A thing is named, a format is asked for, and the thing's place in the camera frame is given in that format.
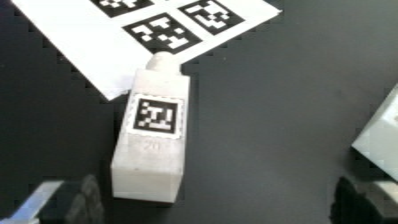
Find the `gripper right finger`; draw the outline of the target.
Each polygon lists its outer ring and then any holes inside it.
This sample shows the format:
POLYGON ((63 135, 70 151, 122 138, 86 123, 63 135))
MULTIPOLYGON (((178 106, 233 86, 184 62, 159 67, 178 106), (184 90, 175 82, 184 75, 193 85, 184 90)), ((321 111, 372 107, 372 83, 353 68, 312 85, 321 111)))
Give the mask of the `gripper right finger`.
POLYGON ((329 218, 333 224, 398 224, 398 183, 342 177, 329 218))

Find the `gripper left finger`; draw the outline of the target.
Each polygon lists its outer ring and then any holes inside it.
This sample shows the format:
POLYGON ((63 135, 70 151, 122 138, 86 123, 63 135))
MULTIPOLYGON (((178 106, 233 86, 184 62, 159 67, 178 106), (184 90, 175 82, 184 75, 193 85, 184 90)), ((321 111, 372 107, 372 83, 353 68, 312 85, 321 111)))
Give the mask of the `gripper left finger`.
POLYGON ((6 224, 106 224, 102 189, 97 177, 52 180, 38 186, 6 224))

